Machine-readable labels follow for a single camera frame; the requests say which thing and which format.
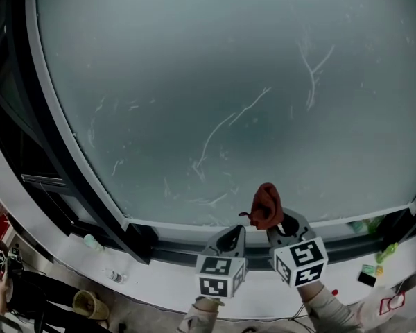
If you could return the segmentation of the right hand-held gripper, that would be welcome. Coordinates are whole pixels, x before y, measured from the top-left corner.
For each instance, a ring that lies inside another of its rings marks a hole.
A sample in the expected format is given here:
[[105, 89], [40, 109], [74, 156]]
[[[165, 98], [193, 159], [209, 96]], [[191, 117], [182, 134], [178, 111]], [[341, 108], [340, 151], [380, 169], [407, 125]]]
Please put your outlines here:
[[321, 279], [328, 264], [324, 242], [304, 216], [284, 210], [284, 220], [266, 230], [271, 264], [291, 288]]

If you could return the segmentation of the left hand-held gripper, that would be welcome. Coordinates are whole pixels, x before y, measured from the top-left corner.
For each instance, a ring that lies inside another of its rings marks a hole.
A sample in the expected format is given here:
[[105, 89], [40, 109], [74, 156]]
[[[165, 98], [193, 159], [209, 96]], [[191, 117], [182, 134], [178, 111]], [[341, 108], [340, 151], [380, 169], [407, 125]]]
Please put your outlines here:
[[213, 235], [197, 256], [196, 284], [208, 298], [233, 298], [247, 271], [246, 230], [233, 225]]

